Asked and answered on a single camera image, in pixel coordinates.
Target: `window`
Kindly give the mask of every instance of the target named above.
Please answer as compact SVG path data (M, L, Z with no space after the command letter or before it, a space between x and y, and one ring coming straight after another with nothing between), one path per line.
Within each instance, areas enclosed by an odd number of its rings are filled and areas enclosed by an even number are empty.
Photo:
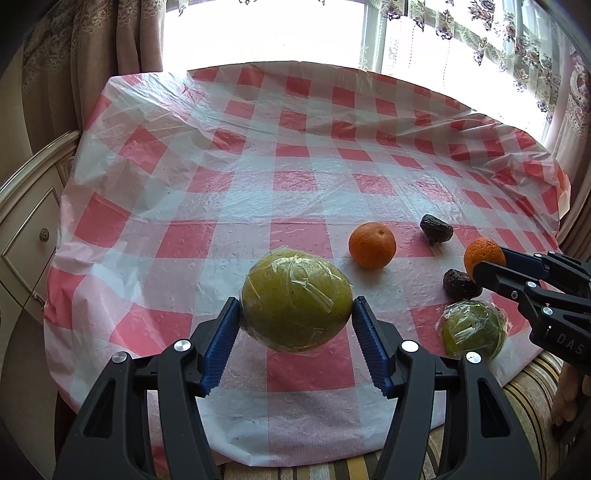
M370 0L211 0L165 19L170 72L271 60L360 67L444 93L541 141L548 123L534 95L517 91L489 59L479 66L473 56L429 25L421 31L407 17L387 21Z
M357 68L363 3L331 0L212 0L166 14L164 69L299 60Z

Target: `wrapped fruit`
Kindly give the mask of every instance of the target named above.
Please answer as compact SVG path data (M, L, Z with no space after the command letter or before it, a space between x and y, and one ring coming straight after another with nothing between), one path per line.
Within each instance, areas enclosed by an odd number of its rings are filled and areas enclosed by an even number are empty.
M431 246L438 242L447 242L453 237L453 227L433 215L423 216L420 226Z
M349 320L353 289L322 257L280 247L248 272L243 327L273 350L303 352L331 340Z
M482 294L482 287L476 285L468 274L453 268L443 276L443 289L454 300L470 300Z
M488 363L503 348L511 324L492 303L467 300L446 307L438 327L448 355L476 352Z

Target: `plastic tablecloth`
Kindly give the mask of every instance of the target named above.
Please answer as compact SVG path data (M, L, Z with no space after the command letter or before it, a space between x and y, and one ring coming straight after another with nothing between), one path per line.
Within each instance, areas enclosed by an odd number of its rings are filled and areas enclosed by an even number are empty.
M51 374L77 409L111 355L160 353L237 296L281 245L321 255L381 320L443 354L441 280L485 235L522 252L556 249L568 179L528 134L425 88L311 63L114 77L88 120L61 201L45 308ZM430 247L419 222L454 225ZM398 251L358 268L348 238L391 228ZM491 368L501 383L539 349L513 324ZM222 382L198 399L211 447L247 465L325 462L379 449L395 401L371 383L350 324L314 356L241 332ZM444 415L436 395L433 425ZM156 394L152 441L162 445Z

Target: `wooden cabinet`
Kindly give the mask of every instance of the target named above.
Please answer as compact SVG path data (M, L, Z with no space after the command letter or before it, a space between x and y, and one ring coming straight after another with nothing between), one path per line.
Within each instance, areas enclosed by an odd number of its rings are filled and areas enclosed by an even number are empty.
M38 322L57 245L60 198L79 137L71 132L58 138L0 187L0 423L7 429L4 438L13 438L46 476L55 463L57 389ZM10 445L4 440L0 447Z

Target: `orange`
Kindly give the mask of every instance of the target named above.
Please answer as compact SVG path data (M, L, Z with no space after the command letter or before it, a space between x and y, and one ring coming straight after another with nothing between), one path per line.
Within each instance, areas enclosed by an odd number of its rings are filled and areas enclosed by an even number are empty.
M387 226L364 223L349 237L349 253L363 268L384 268L396 253L396 239Z
M484 261L495 263L502 267L507 266L505 254L501 250L501 247L492 238L480 236L468 245L464 253L464 267L466 267L466 273L472 280L474 280L472 277L474 266Z

